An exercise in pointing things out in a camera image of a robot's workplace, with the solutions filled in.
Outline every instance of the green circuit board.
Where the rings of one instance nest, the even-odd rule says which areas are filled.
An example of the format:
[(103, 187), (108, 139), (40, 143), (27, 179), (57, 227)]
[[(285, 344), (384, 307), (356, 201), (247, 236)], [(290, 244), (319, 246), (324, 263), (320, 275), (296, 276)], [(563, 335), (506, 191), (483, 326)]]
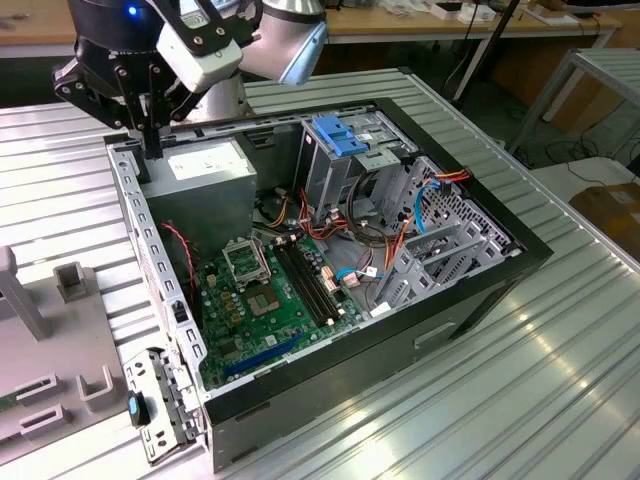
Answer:
[[(304, 239), (297, 243), (308, 259), (313, 258), (320, 267), (326, 265), (311, 240)], [(201, 333), (208, 351), (200, 366), (200, 373), (207, 389), (220, 387), (250, 374), (280, 360), (283, 355), (302, 350), (362, 321), (348, 292), (340, 290), (329, 297), (344, 314), (333, 325), (318, 327), (273, 248), (267, 246), (263, 249), (271, 271), (269, 283), (254, 282), (242, 292), (236, 288), (222, 254), (197, 269), (202, 295)], [(322, 284), (321, 275), (316, 273), (316, 278)], [(286, 351), (273, 356), (278, 348)], [(260, 362), (260, 355), (269, 358)], [(237, 368), (243, 361), (256, 364), (230, 375), (229, 369), (234, 366)]]
[(13, 393), (5, 395), (4, 397), (0, 397), (0, 413), (4, 412), (5, 410), (10, 410), (17, 404), (18, 402), (16, 402), (16, 398)]

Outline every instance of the floor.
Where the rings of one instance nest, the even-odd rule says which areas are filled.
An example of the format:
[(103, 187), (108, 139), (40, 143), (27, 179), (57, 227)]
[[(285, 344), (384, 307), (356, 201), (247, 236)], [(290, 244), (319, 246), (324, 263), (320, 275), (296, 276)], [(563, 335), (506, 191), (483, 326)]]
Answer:
[[(454, 45), (453, 48), (443, 46), (439, 51), (434, 51), (432, 47), (431, 42), (422, 45), (398, 45), (390, 55), (389, 62), (392, 66), (409, 66), (432, 88), (443, 94), (443, 82), (466, 51), (460, 45)], [(463, 72), (464, 68), (460, 68), (444, 88), (443, 95), (446, 98), (453, 96)], [(462, 111), (493, 138), (506, 142), (515, 135), (527, 108), (506, 91), (481, 77), (471, 86)], [(579, 138), (569, 137), (553, 125), (539, 120), (533, 135), (516, 153), (516, 157), (528, 168), (535, 169), (576, 158), (609, 156), (619, 145), (621, 132), (639, 120), (638, 108), (624, 102), (609, 117), (588, 132), (583, 132), (584, 149), (579, 148), (579, 145), (574, 148)], [(638, 138), (629, 141), (615, 156), (623, 165), (630, 162), (630, 154), (634, 147), (638, 148), (635, 148), (633, 154), (640, 153), (640, 132), (637, 136)]]
[[(431, 87), (442, 93), (444, 80), (454, 66), (459, 64), (471, 42), (467, 45), (462, 45), (461, 42), (441, 45), (438, 51), (432, 46), (433, 42), (397, 44), (389, 52), (386, 66), (409, 66)], [(0, 108), (57, 101), (51, 89), (50, 72), (54, 65), (64, 63), (64, 58), (0, 60), (0, 77), (8, 79), (15, 87), (4, 90), (11, 91), (10, 96), (0, 93)], [(463, 71), (464, 68), (459, 68), (446, 85), (446, 97), (450, 98), (455, 92)], [(507, 141), (514, 135), (526, 113), (526, 107), (495, 84), (480, 78), (472, 85), (462, 111), (489, 135)], [(619, 133), (639, 119), (638, 109), (628, 102), (622, 104), (603, 122), (584, 133), (583, 145), (586, 148), (582, 150), (574, 148), (577, 138), (567, 137), (552, 125), (538, 121), (534, 134), (516, 153), (516, 157), (528, 168), (535, 169), (576, 158), (608, 156), (620, 140)], [(640, 152), (640, 135), (620, 150), (616, 160), (627, 165), (631, 150), (636, 146), (638, 148), (635, 148), (634, 153)]]

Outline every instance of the aluminum extrusion table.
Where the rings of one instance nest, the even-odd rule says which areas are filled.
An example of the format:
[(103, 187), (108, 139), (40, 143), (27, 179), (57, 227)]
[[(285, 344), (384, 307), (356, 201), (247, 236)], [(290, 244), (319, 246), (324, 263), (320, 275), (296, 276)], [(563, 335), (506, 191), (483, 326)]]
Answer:
[[(393, 98), (555, 254), (464, 337), (217, 478), (637, 477), (640, 267), (416, 76), (247, 86), (258, 112)], [(92, 266), (121, 359), (161, 342), (102, 146), (69, 105), (0, 111), (0, 239), (20, 278)], [(207, 478), (194, 447), (156, 468), (128, 414), (0, 467), (0, 478)]]
[[(619, 93), (625, 100), (640, 107), (640, 50), (636, 48), (587, 48), (567, 52), (549, 81), (527, 111), (518, 128), (518, 132), (507, 145), (511, 153), (525, 141), (535, 126), (542, 110), (549, 104), (560, 85), (565, 80), (564, 87), (559, 91), (543, 117), (549, 122), (564, 101), (567, 99), (575, 84), (584, 73), (600, 80), (607, 87)], [(640, 124), (633, 125), (625, 134), (626, 143), (640, 129)]]

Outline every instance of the desk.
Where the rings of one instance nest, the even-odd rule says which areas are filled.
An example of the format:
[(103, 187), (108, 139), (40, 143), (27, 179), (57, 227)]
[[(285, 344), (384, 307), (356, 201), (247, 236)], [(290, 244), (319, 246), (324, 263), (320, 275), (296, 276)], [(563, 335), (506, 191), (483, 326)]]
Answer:
[(76, 31), (67, 0), (2, 0), (0, 16), (28, 13), (12, 22), (14, 30), (0, 29), (0, 58), (72, 56)]
[[(415, 75), (388, 69), (246, 89), (258, 113), (391, 97), (555, 253), (478, 329), (215, 478), (637, 474), (637, 262)], [(102, 143), (110, 130), (52, 104), (0, 110), (0, 132), (0, 238), (28, 227), (28, 241), (39, 241), (21, 280), (81, 261), (98, 272), (121, 359), (161, 342)], [(149, 467), (123, 413), (0, 467), (0, 478), (210, 478), (206, 472), (199, 448)]]
[[(0, 14), (3, 15), (22, 11), (31, 14), (27, 21), (16, 22), (15, 30), (0, 30), (0, 58), (73, 55), (75, 30), (66, 0), (3, 0), (0, 5)], [(496, 19), (471, 28), (469, 38), (479, 39), (481, 42), (460, 82), (455, 99), (466, 88), (498, 21)], [(430, 14), (398, 17), (381, 7), (328, 10), (327, 23), (328, 43), (331, 44), (460, 40), (465, 37), (468, 28), (457, 20), (441, 20)], [(602, 48), (617, 28), (620, 28), (620, 23), (607, 15), (601, 15), (599, 24), (595, 20), (581, 20), (579, 25), (551, 26), (519, 9), (502, 36), (525, 38), (593, 35), (596, 37), (593, 47)]]
[[(471, 27), (468, 38), (480, 39), (471, 63), (458, 86), (454, 99), (460, 98), (471, 75), (478, 66), (489, 38), (498, 25), (493, 22)], [(460, 40), (465, 38), (468, 25), (457, 20), (441, 20), (434, 15), (418, 14), (413, 17), (398, 17), (381, 7), (372, 9), (342, 9), (327, 11), (329, 43), (374, 43), (374, 42), (419, 42), (428, 40)], [(571, 37), (595, 36), (594, 48), (604, 47), (621, 24), (607, 15), (598, 21), (580, 20), (575, 25), (547, 25), (518, 8), (507, 24), (502, 38)]]

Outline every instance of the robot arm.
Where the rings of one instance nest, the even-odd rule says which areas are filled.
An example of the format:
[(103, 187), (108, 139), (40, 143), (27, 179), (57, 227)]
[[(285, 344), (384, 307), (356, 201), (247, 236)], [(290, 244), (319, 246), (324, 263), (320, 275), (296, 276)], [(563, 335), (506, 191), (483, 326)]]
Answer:
[(279, 1), (69, 0), (76, 55), (54, 72), (55, 92), (111, 128), (128, 128), (147, 158), (161, 157), (170, 121), (238, 67), (306, 81), (326, 35), (324, 11), (317, 0)]

